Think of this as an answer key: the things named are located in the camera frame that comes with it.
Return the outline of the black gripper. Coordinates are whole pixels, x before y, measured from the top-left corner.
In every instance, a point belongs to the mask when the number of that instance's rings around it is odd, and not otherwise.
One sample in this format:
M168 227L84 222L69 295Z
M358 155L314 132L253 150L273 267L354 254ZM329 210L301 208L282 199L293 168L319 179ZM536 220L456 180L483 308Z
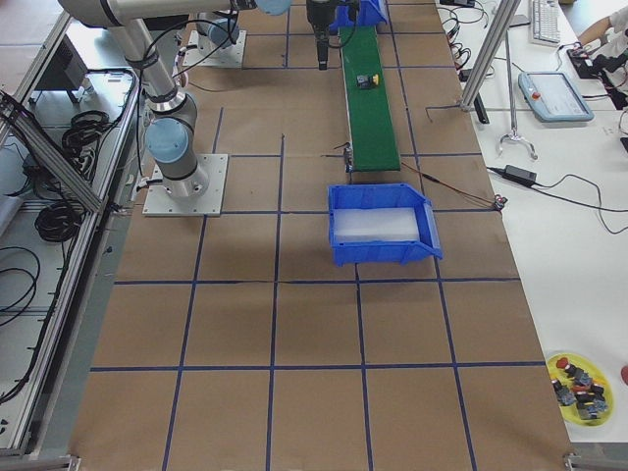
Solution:
M336 20L337 3L332 0L307 0L307 21L316 39L317 63L319 71L328 69L328 44L331 25Z

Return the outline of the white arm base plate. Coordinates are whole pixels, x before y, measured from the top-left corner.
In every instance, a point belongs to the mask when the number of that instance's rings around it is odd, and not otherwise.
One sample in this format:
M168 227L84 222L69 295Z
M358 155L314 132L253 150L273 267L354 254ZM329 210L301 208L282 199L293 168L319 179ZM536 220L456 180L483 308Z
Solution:
M246 34L246 30L241 30L235 44L223 47L193 30L184 48L182 67L189 68L196 64L200 67L241 69Z
M219 217L222 213L228 173L228 154L197 154L197 168L185 180L172 181L163 176L158 164L143 204L148 217Z

